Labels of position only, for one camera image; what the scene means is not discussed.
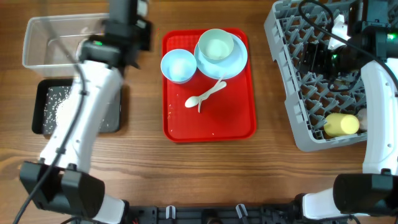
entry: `spoon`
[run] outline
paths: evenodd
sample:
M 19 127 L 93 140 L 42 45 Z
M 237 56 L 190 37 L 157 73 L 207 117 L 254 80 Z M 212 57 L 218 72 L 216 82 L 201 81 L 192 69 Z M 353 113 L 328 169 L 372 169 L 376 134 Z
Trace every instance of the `spoon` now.
M 207 99 L 211 94 L 217 92 L 218 90 L 222 90 L 223 88 L 226 87 L 226 82 L 220 82 L 213 88 L 209 89 L 206 93 L 200 95 L 200 96 L 191 96 L 188 98 L 185 102 L 185 107 L 186 108 L 192 108 L 199 104 L 200 101 L 203 101 Z

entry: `dish rack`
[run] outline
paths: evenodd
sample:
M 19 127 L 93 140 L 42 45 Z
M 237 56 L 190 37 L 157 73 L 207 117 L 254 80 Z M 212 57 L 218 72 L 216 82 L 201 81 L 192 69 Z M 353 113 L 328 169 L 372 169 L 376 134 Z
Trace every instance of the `dish rack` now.
M 326 5 L 336 17 L 344 15 L 348 18 L 349 5 L 352 0 L 328 0 Z M 366 132 L 359 132 L 349 136 L 331 138 L 325 134 L 323 125 L 325 117 L 330 113 L 356 114 L 366 107 L 366 95 L 361 79 L 352 90 L 335 93 L 327 87 L 328 80 L 322 75 L 298 71 L 298 65 L 304 44 L 307 42 L 329 43 L 329 37 L 315 30 L 299 16 L 300 1 L 277 1 L 272 6 L 264 28 L 273 61 L 277 61 L 285 86 L 285 107 L 289 116 L 294 139 L 297 147 L 305 152 L 346 146 L 367 139 Z M 330 18 L 327 12 L 314 4 L 306 4 L 303 11 L 310 19 L 325 28 Z M 390 0 L 389 17 L 391 25 L 398 26 L 398 2 Z M 354 75 L 345 78 L 347 83 L 354 79 Z M 346 88 L 344 84 L 337 84 L 339 88 Z

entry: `yellow cup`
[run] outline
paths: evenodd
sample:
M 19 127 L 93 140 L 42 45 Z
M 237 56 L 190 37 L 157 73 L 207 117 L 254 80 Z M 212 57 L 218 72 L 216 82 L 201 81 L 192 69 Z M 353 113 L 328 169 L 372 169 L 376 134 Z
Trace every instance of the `yellow cup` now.
M 359 121 L 354 115 L 332 113 L 326 117 L 327 124 L 323 126 L 330 137 L 355 134 L 359 129 Z

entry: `wooden table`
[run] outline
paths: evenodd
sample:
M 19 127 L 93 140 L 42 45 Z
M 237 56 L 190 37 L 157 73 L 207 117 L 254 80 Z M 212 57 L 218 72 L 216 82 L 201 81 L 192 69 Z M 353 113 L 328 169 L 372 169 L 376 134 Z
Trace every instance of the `wooden table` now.
M 35 161 L 47 140 L 31 129 L 37 84 L 25 69 L 22 45 L 28 20 L 42 16 L 31 0 L 0 3 L 0 223 L 11 223 L 27 193 L 19 182 L 22 161 Z M 273 0 L 152 1 L 154 48 L 128 68 L 128 119 L 117 134 L 95 143 L 90 174 L 107 193 L 131 205 L 214 206 L 289 202 L 302 192 L 330 188 L 338 174 L 360 173 L 366 143 L 314 153 L 294 142 L 284 106 L 279 68 L 271 59 L 263 23 Z M 51 0 L 50 15 L 107 12 L 99 0 Z M 162 130 L 160 41 L 171 30 L 238 27 L 249 38 L 257 131 L 245 141 L 174 144 Z M 30 204 L 22 223 L 67 218 Z M 362 218 L 393 223 L 392 218 Z

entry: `red tray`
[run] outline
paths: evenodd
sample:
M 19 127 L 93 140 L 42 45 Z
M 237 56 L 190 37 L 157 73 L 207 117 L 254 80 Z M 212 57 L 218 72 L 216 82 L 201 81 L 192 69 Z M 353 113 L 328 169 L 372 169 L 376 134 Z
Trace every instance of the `red tray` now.
M 239 29 L 224 29 L 238 36 L 246 48 L 248 38 Z M 175 30 L 162 41 L 162 55 L 174 49 L 193 53 L 203 30 Z M 217 80 L 202 74 L 199 69 L 192 79 L 182 85 L 163 77 L 163 130 L 173 142 L 203 142 L 246 139 L 256 131 L 250 59 L 237 76 L 225 80 L 227 86 L 212 94 L 198 107 L 186 108 L 185 101 L 199 96 L 216 84 Z

